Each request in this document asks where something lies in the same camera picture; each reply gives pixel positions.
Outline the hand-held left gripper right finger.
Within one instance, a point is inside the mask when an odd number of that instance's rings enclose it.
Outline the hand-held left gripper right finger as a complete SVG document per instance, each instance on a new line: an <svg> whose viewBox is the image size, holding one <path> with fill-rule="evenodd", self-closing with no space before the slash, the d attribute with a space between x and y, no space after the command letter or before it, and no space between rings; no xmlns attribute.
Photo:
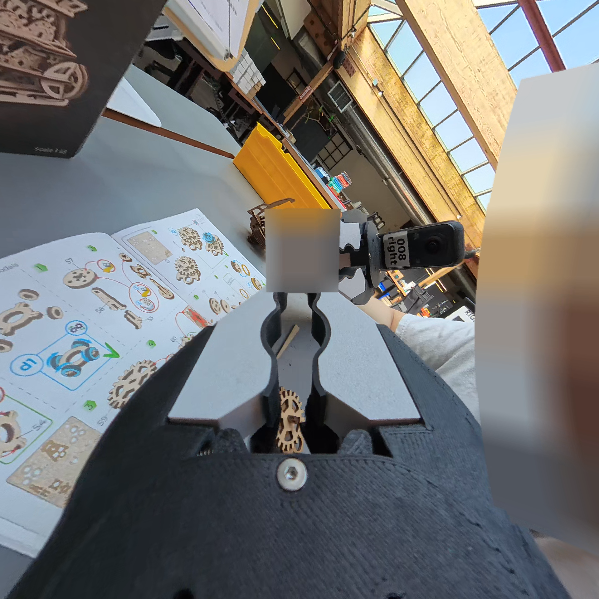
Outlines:
<svg viewBox="0 0 599 599"><path fill-rule="evenodd" d="M386 327L339 293L309 294L313 359L308 423L338 438L354 429L417 423L421 415L382 333Z"/></svg>

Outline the wooden gear assembly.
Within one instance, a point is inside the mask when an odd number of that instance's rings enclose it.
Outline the wooden gear assembly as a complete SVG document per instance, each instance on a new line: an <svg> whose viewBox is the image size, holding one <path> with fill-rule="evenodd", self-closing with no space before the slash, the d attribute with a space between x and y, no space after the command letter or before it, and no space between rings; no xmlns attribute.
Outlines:
<svg viewBox="0 0 599 599"><path fill-rule="evenodd" d="M280 419L275 438L276 445L284 454L302 453L304 437L301 424L305 422L303 404L296 392L279 389Z"/></svg>

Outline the wall air vent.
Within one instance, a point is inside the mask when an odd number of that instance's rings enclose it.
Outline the wall air vent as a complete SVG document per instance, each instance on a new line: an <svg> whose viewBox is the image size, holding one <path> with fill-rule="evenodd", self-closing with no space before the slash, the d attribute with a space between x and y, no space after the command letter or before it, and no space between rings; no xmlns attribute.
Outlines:
<svg viewBox="0 0 599 599"><path fill-rule="evenodd" d="M353 106L353 98L341 81L337 81L327 91L327 96L340 114L343 114L348 108Z"/></svg>

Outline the yellow plastic bin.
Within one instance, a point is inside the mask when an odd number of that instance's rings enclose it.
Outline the yellow plastic bin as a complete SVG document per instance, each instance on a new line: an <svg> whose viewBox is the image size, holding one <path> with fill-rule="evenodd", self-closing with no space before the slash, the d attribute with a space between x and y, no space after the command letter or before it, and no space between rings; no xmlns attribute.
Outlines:
<svg viewBox="0 0 599 599"><path fill-rule="evenodd" d="M330 209L295 159L261 124L251 131L233 164L265 204L291 198L291 208Z"/></svg>

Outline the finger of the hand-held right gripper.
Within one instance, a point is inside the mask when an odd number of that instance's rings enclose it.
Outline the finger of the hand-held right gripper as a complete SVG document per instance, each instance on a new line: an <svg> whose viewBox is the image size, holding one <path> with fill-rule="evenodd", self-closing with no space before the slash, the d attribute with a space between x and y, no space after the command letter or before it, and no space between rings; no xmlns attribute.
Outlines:
<svg viewBox="0 0 599 599"><path fill-rule="evenodd" d="M374 296L374 288L365 278L362 269L343 274L340 280L340 293L354 305L365 305Z"/></svg>
<svg viewBox="0 0 599 599"><path fill-rule="evenodd" d="M340 254L368 256L368 221L340 221Z"/></svg>

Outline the black model kit box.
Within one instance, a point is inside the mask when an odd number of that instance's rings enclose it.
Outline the black model kit box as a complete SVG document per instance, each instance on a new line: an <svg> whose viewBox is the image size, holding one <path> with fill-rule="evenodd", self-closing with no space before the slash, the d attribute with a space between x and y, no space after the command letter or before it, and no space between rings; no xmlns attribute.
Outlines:
<svg viewBox="0 0 599 599"><path fill-rule="evenodd" d="M1 1L1 152L72 158L165 1Z"/></svg>

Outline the white paper sheet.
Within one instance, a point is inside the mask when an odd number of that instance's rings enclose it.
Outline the white paper sheet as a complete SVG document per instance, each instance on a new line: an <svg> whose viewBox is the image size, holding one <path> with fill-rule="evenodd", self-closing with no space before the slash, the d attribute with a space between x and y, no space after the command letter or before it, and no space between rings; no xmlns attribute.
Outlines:
<svg viewBox="0 0 599 599"><path fill-rule="evenodd" d="M137 91L123 77L109 98L107 109L139 122L161 128L162 123Z"/></svg>

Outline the person's right forearm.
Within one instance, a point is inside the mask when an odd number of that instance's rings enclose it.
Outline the person's right forearm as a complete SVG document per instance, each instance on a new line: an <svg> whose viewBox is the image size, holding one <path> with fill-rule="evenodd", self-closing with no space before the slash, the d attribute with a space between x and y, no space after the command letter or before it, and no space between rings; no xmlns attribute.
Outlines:
<svg viewBox="0 0 599 599"><path fill-rule="evenodd" d="M393 310L375 297L359 308L388 326L451 387L477 422L480 405L475 379L475 324L422 318Z"/></svg>

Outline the stack of white boxes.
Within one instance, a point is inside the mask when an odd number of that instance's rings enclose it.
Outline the stack of white boxes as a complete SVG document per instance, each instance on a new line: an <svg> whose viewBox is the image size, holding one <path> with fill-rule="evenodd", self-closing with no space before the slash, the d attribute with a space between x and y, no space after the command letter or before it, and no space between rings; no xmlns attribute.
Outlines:
<svg viewBox="0 0 599 599"><path fill-rule="evenodd" d="M229 74L241 92L250 99L253 99L266 84L263 75L245 49Z"/></svg>

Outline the wooden model frame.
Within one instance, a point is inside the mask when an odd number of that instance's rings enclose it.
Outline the wooden model frame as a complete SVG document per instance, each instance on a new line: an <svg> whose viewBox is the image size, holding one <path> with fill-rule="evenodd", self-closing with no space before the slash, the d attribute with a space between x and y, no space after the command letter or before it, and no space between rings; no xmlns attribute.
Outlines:
<svg viewBox="0 0 599 599"><path fill-rule="evenodd" d="M265 212L270 208L282 206L286 203L294 203L295 199L285 198L274 201L270 204L262 203L248 210L250 215L250 233L247 236L247 241L262 250L266 249L266 231L265 231Z"/></svg>

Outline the wood-framed white board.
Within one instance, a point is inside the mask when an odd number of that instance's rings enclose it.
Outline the wood-framed white board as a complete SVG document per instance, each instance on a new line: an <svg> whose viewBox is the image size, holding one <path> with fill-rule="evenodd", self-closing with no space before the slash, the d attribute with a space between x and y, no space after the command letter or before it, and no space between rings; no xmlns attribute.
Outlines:
<svg viewBox="0 0 599 599"><path fill-rule="evenodd" d="M261 1L168 1L163 14L219 71L238 63Z"/></svg>

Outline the red steel beam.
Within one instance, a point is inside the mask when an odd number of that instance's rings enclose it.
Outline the red steel beam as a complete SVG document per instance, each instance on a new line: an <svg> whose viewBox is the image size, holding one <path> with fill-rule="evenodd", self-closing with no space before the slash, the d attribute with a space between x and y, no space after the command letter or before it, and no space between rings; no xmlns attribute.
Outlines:
<svg viewBox="0 0 599 599"><path fill-rule="evenodd" d="M553 39L537 1L518 1L550 72L566 70L565 63Z"/></svg>

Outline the printed instruction booklet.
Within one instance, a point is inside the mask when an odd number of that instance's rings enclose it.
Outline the printed instruction booklet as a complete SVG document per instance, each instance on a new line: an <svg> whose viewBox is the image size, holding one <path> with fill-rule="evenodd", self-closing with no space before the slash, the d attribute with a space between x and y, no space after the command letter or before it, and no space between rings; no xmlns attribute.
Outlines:
<svg viewBox="0 0 599 599"><path fill-rule="evenodd" d="M35 557L134 392L265 284L198 209L1 259L1 545Z"/></svg>

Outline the small wooden stick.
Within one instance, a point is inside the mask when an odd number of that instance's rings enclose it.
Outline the small wooden stick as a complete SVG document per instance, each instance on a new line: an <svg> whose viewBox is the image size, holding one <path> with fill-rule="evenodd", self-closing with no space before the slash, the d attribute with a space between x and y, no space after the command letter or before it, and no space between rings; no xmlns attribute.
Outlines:
<svg viewBox="0 0 599 599"><path fill-rule="evenodd" d="M292 329L289 331L287 337L285 338L285 341L283 342L283 344L281 345L279 351L277 352L276 358L277 360L279 358L281 358L281 356L283 355L283 353L285 352L285 350L289 347L289 345L291 344L291 342L295 339L297 333L299 332L300 327L298 324L295 324Z"/></svg>

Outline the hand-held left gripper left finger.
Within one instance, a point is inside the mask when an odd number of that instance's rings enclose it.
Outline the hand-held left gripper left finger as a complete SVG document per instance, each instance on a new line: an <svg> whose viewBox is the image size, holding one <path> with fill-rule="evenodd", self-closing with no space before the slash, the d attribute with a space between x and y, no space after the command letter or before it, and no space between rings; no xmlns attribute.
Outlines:
<svg viewBox="0 0 599 599"><path fill-rule="evenodd" d="M169 419L232 428L242 438L277 428L279 377L274 343L287 294L259 292L212 328Z"/></svg>

